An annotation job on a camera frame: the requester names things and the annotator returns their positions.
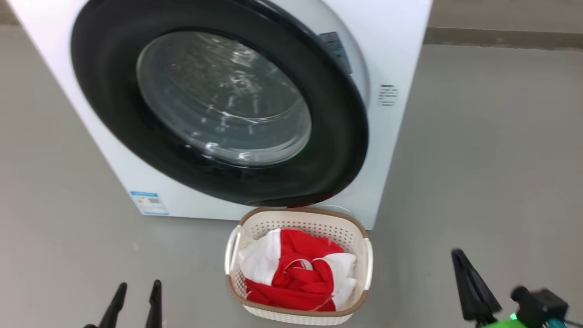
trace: brown basket rim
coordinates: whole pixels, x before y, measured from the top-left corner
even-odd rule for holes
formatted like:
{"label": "brown basket rim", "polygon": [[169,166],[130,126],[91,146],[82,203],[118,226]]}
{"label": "brown basket rim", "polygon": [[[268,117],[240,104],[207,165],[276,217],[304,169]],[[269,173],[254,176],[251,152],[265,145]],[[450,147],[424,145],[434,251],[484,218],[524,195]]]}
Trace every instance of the brown basket rim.
{"label": "brown basket rim", "polygon": [[[305,212],[305,213],[322,214],[322,215],[329,215],[331,217],[342,218],[342,219],[348,220],[351,223],[355,224],[359,228],[360,232],[362,232],[363,238],[368,238],[368,234],[366,233],[366,230],[362,226],[362,224],[360,224],[359,221],[357,221],[356,219],[354,219],[350,215],[346,215],[346,214],[338,213],[338,212],[334,212],[334,211],[322,210],[320,208],[282,208],[282,209],[256,208],[256,209],[252,210],[251,212],[245,214],[245,216],[243,217],[243,219],[241,219],[241,221],[239,221],[239,225],[241,225],[241,226],[244,225],[245,222],[249,218],[251,218],[253,215],[255,215],[257,213],[260,213],[260,212],[267,212],[267,211]],[[362,295],[360,295],[359,300],[353,306],[351,306],[349,309],[342,310],[342,311],[317,312],[317,311],[302,311],[302,310],[283,309],[283,308],[277,308],[275,306],[263,305],[263,304],[259,304],[259,303],[255,303],[255,302],[250,302],[250,301],[246,300],[245,298],[239,296],[237,294],[237,292],[235,292],[235,287],[233,286],[233,282],[231,280],[231,275],[228,274],[228,275],[226,275],[226,277],[227,277],[227,285],[229,286],[229,291],[231,292],[231,294],[233,295],[233,297],[235,297],[235,299],[239,303],[241,303],[241,304],[243,304],[245,306],[252,307],[252,308],[256,308],[256,309],[260,309],[260,310],[265,310],[265,311],[270,311],[270,312],[282,313],[282,314],[285,314],[285,315],[311,316],[311,317],[341,317],[341,316],[347,316],[347,315],[351,315],[356,310],[360,309],[363,306],[364,301],[366,300],[366,298],[368,296],[368,290],[364,290],[363,293],[362,293]]]}

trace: wall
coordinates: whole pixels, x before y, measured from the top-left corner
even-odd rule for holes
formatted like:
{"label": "wall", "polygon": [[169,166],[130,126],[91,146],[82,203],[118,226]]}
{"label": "wall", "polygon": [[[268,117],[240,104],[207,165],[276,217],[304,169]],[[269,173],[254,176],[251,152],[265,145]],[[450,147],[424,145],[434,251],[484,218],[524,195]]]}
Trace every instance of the wall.
{"label": "wall", "polygon": [[434,0],[429,26],[583,33],[583,1]]}

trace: cable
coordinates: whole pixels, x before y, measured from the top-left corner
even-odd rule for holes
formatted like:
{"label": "cable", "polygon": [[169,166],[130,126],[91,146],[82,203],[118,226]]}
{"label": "cable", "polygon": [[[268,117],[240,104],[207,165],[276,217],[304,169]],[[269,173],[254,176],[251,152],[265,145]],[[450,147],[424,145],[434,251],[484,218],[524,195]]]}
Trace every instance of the cable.
{"label": "cable", "polygon": [[573,322],[573,321],[569,321],[569,320],[564,320],[563,322],[566,324],[570,324],[571,326],[583,328],[583,324],[581,324],[581,323],[577,323],[577,322]]}

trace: red cloth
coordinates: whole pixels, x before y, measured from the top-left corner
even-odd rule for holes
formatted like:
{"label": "red cloth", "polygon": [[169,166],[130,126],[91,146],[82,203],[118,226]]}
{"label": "red cloth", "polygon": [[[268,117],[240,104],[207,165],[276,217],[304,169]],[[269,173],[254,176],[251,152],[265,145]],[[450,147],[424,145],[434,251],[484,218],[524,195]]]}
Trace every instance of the red cloth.
{"label": "red cloth", "polygon": [[281,257],[271,286],[246,279],[247,299],[286,309],[335,311],[334,276],[323,257],[344,250],[298,229],[282,229],[280,237]]}

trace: washing machine door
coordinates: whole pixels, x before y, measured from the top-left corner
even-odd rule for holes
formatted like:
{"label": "washing machine door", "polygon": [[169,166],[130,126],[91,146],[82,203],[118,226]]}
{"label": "washing machine door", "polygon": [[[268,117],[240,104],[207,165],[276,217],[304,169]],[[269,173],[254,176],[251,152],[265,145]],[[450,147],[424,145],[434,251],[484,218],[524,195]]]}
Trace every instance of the washing machine door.
{"label": "washing machine door", "polygon": [[110,131],[208,195],[313,204],[345,188],[364,161],[367,119],[350,76],[268,1],[91,0],[71,55]]}

